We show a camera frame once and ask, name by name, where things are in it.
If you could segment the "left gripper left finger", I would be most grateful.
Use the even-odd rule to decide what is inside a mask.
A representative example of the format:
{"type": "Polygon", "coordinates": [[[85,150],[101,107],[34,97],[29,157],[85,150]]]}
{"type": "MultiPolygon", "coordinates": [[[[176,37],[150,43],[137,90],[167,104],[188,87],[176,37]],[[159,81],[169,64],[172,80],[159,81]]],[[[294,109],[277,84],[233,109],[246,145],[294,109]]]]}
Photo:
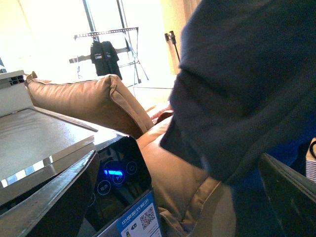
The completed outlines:
{"type": "Polygon", "coordinates": [[[91,151],[0,217],[2,237],[76,237],[99,170],[91,151]]]}

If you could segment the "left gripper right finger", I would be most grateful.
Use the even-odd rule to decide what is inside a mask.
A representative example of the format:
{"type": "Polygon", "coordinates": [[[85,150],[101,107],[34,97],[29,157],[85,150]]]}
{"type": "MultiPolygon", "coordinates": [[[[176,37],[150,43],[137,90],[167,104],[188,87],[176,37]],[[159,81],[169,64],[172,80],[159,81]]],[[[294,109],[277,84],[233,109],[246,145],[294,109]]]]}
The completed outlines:
{"type": "Polygon", "coordinates": [[[316,184],[269,154],[258,168],[268,200],[286,237],[316,235],[316,184]]]}

